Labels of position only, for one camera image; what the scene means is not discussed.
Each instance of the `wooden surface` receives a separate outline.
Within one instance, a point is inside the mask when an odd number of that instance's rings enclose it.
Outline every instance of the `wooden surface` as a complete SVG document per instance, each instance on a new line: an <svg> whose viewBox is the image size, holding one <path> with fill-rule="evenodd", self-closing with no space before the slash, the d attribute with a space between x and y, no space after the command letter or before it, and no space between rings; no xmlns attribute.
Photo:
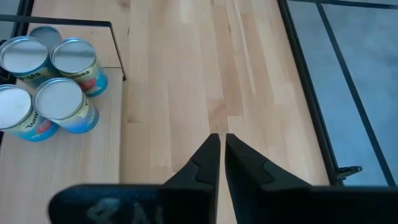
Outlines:
<svg viewBox="0 0 398 224"><path fill-rule="evenodd" d="M99 110L86 134L62 129L32 143L4 134L0 148L0 223L44 224L47 204L59 190L79 183L118 183L122 73L107 68L108 89L90 98Z"/></svg>
<svg viewBox="0 0 398 224"><path fill-rule="evenodd" d="M35 0L32 15L113 23L128 73L121 182L161 184L209 133L230 132L328 183L276 0ZM70 31L117 67L105 36ZM236 223L222 158L218 223Z"/></svg>

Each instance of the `gray floor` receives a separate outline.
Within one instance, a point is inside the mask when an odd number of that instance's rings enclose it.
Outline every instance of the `gray floor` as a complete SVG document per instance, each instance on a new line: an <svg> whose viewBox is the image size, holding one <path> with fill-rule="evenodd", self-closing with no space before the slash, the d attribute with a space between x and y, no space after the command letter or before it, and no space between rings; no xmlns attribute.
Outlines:
<svg viewBox="0 0 398 224"><path fill-rule="evenodd" d="M345 184L386 185L316 5L289 1L289 7L338 165L363 167ZM398 182L398 10L323 7Z"/></svg>
<svg viewBox="0 0 398 224"><path fill-rule="evenodd" d="M0 0L0 14L15 15L18 10L19 0ZM0 40L11 37L13 22L0 21Z"/></svg>

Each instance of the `metal bracket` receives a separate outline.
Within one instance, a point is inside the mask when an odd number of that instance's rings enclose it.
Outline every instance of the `metal bracket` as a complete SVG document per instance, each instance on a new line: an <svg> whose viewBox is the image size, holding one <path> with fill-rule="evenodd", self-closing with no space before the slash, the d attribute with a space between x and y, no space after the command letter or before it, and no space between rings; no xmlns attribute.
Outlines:
<svg viewBox="0 0 398 224"><path fill-rule="evenodd" d="M347 177L362 171L361 166L339 167L336 171L338 180L345 180Z"/></svg>

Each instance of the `light wood plank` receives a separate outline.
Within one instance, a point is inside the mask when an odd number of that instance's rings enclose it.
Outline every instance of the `light wood plank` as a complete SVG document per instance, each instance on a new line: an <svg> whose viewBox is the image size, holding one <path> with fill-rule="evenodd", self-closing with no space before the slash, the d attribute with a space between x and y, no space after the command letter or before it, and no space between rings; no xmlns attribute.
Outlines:
<svg viewBox="0 0 398 224"><path fill-rule="evenodd" d="M200 145L194 138L231 132L311 184L328 184L275 0L132 0L131 9L139 34L129 39L130 53L139 63L131 58L127 127L164 135L124 133L123 182L162 183L165 177L154 177L178 171ZM169 85L152 85L154 77ZM169 116L157 122L160 111ZM218 223L230 224L236 220L223 169Z"/></svg>
<svg viewBox="0 0 398 224"><path fill-rule="evenodd" d="M122 72L106 68L108 89L90 98L99 109L86 134L62 129L43 142L4 134L0 148L0 217L4 224L44 224L47 204L59 190L80 183L118 183Z"/></svg>

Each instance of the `tomato illustration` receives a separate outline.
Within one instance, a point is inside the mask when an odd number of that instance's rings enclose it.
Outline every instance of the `tomato illustration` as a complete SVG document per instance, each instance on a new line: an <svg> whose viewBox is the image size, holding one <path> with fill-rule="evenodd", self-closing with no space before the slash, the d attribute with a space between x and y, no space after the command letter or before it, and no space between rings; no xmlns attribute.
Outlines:
<svg viewBox="0 0 398 224"><path fill-rule="evenodd" d="M92 79L88 80L87 82L79 83L79 85L83 91L86 91L86 90L93 88L95 86L95 83L96 83L96 79L92 78Z"/></svg>
<svg viewBox="0 0 398 224"><path fill-rule="evenodd" d="M44 132L46 132L46 130L48 130L51 127L51 121L45 119L43 123L41 123L37 129L36 129L36 133L37 134L42 134Z"/></svg>

